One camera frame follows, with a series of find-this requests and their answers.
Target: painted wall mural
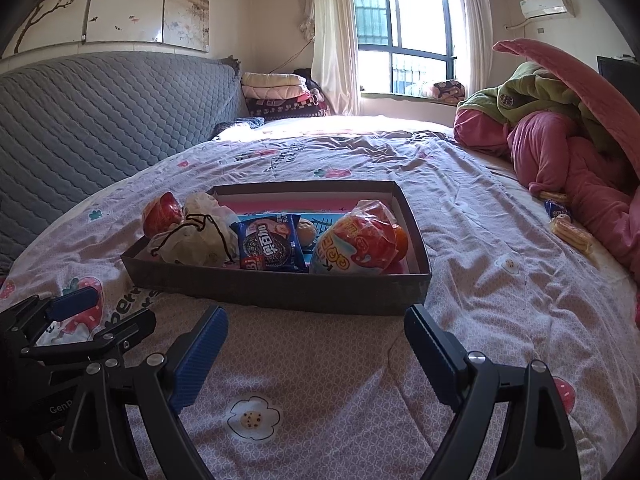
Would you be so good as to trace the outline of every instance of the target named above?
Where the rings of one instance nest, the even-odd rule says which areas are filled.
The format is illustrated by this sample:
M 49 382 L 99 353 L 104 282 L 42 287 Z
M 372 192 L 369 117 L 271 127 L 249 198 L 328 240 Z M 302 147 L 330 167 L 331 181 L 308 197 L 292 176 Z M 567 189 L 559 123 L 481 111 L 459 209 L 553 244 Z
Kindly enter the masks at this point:
M 164 42 L 207 50 L 209 0 L 164 0 Z
M 41 46 L 81 41 L 87 0 L 39 0 L 2 57 Z
M 162 0 L 91 0 L 86 40 L 162 43 Z
M 166 43 L 208 51 L 209 0 L 39 0 L 2 58 L 79 41 Z

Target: snack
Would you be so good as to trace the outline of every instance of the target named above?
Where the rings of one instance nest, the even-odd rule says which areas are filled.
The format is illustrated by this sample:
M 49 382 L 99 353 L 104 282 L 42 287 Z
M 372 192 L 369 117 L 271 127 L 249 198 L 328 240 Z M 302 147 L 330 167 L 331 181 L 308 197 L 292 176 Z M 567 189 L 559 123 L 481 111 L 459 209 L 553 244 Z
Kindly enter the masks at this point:
M 239 222 L 238 215 L 226 205 L 220 205 L 218 201 L 209 193 L 199 191 L 191 193 L 185 200 L 182 208 L 184 218 L 195 218 L 197 216 L 210 215 L 219 218 L 227 226 Z
M 142 230 L 147 238 L 168 231 L 173 224 L 182 222 L 182 208 L 173 193 L 167 191 L 149 202 L 142 211 Z
M 554 218 L 549 222 L 551 232 L 561 240 L 567 242 L 571 247 L 578 249 L 582 254 L 588 256 L 593 251 L 593 236 L 569 222 Z
M 301 218 L 298 221 L 298 226 L 296 227 L 296 233 L 298 234 L 298 240 L 300 242 L 301 247 L 309 247 L 316 236 L 318 235 L 318 230 L 316 226 L 313 225 L 311 220 L 307 220 L 306 218 Z
M 238 237 L 229 224 L 236 221 L 238 216 L 211 195 L 192 193 L 184 201 L 184 220 L 154 236 L 149 253 L 172 264 L 222 267 L 233 263 L 238 257 Z
M 569 213 L 569 210 L 564 205 L 559 204 L 558 202 L 555 202 L 553 200 L 545 200 L 545 209 L 546 214 L 548 214 L 549 218 L 551 219 L 560 216 L 566 216 L 567 218 L 565 218 L 565 220 L 568 219 L 569 222 L 572 222 L 572 216 L 571 213 Z
M 396 250 L 398 251 L 398 254 L 396 254 L 396 257 L 391 261 L 391 265 L 402 260 L 409 250 L 409 237 L 406 235 L 406 232 L 404 232 L 404 229 L 402 229 L 398 224 L 394 224 L 393 228 L 394 233 L 396 234 Z
M 559 204 L 566 204 L 569 202 L 569 197 L 565 193 L 551 193 L 549 191 L 541 191 L 538 195 L 540 200 L 553 200 Z
M 395 224 L 380 200 L 361 200 L 322 233 L 309 272 L 381 274 L 396 258 L 404 258 L 408 247 L 404 230 Z
M 231 226 L 238 234 L 240 268 L 306 271 L 296 226 L 299 215 L 278 214 L 243 220 Z
M 191 216 L 152 238 L 148 250 L 171 264 L 222 267 L 238 257 L 238 238 L 220 218 Z

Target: wall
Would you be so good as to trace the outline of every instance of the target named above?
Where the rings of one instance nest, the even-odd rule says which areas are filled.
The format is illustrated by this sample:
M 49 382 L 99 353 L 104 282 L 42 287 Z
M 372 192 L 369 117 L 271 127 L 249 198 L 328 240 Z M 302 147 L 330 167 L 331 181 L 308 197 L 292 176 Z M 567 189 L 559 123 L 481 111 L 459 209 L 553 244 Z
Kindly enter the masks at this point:
M 105 50 L 153 50 L 211 58 L 235 56 L 242 62 L 243 70 L 254 70 L 250 16 L 250 0 L 209 0 L 208 53 L 159 43 L 66 43 L 29 50 L 0 60 L 0 73 L 43 59 Z
M 271 72 L 305 46 L 300 29 L 303 9 L 300 0 L 251 0 L 252 34 L 254 38 L 256 72 Z M 314 57 L 313 43 L 293 61 L 282 67 L 283 72 L 310 68 Z
M 494 44 L 498 43 L 498 41 L 513 40 L 515 35 L 504 28 L 504 25 L 511 23 L 510 1 L 489 1 L 491 4 L 491 15 L 494 26 Z M 507 81 L 522 61 L 523 60 L 519 56 L 494 52 L 491 74 L 488 81 L 489 88 L 499 86 Z
M 509 0 L 510 23 L 524 20 L 520 10 L 521 0 Z M 524 29 L 516 31 L 519 38 L 544 41 L 577 57 L 598 69 L 598 56 L 612 57 L 631 54 L 622 34 L 597 0 L 571 0 L 575 18 L 555 16 L 538 18 Z
M 363 116 L 384 115 L 396 119 L 413 119 L 430 123 L 453 126 L 456 117 L 456 107 L 441 105 L 428 101 L 416 102 L 415 98 L 361 98 L 360 114 Z

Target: blue gripper pad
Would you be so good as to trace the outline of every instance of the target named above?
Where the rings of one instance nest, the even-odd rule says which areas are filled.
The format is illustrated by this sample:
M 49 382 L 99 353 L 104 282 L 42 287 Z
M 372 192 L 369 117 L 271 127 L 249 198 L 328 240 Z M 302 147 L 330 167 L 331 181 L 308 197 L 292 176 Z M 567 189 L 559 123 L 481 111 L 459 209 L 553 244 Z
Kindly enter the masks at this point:
M 421 305 L 405 312 L 404 334 L 438 400 L 456 412 L 467 386 L 462 345 L 454 344 Z
M 50 321 L 64 321 L 65 319 L 84 312 L 96 306 L 100 301 L 100 294 L 92 286 L 75 290 L 65 296 L 51 301 L 45 313 Z
M 175 413 L 195 402 L 227 333 L 226 312 L 222 308 L 209 307 L 194 329 L 185 334 L 191 343 L 175 367 L 174 390 L 168 399 Z

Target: blue package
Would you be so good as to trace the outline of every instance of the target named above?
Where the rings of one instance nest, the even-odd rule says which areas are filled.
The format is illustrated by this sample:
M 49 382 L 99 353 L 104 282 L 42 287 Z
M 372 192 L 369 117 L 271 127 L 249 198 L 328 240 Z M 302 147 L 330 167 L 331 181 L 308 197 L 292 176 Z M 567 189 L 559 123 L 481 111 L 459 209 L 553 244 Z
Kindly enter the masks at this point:
M 556 218 L 560 215 L 567 215 L 571 221 L 574 220 L 574 218 L 571 216 L 571 213 L 569 213 L 569 210 L 567 208 L 565 208 L 562 204 L 559 204 L 558 202 L 554 202 L 553 200 L 545 200 L 545 209 L 546 209 L 546 214 L 548 214 L 549 218 L 551 219 Z
M 254 218 L 263 218 L 265 216 L 272 216 L 274 213 L 260 213 L 260 214 L 253 214 L 253 215 L 240 215 L 239 219 L 241 220 L 252 220 Z M 300 218 L 304 218 L 306 220 L 309 220 L 314 227 L 316 228 L 316 231 L 318 232 L 316 234 L 316 239 L 314 240 L 314 242 L 306 247 L 302 247 L 302 254 L 304 254 L 305 256 L 305 264 L 308 267 L 309 263 L 311 263 L 311 256 L 314 253 L 314 247 L 316 246 L 316 243 L 318 242 L 318 239 L 320 238 L 320 235 L 322 233 L 324 233 L 329 227 L 331 227 L 335 222 L 337 222 L 340 218 L 342 218 L 344 216 L 344 213 L 327 213 L 327 212 L 315 212 L 315 213 L 297 213 L 297 212 L 292 212 L 291 213 L 294 216 L 300 216 Z
M 238 235 L 240 268 L 305 272 L 305 259 L 296 227 L 299 215 L 277 214 L 231 225 Z

